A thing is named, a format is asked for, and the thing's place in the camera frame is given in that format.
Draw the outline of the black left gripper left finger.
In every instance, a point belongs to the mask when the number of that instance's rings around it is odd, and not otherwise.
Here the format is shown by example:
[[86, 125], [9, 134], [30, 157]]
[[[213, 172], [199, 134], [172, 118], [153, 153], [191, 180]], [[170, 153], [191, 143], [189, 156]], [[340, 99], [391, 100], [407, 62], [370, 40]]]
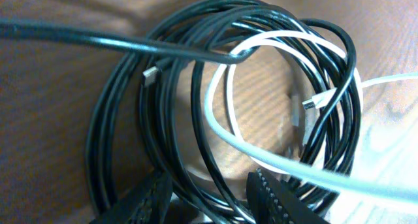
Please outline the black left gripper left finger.
[[91, 221], [91, 224], [162, 224], [171, 196], [171, 175], [167, 172], [153, 171], [111, 209]]

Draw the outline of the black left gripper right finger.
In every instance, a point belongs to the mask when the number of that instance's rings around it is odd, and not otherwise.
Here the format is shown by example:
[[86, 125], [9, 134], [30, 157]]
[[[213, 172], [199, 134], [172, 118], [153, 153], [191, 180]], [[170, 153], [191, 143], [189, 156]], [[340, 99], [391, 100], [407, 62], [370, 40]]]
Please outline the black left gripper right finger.
[[265, 169], [248, 173], [246, 196], [256, 224], [328, 224]]

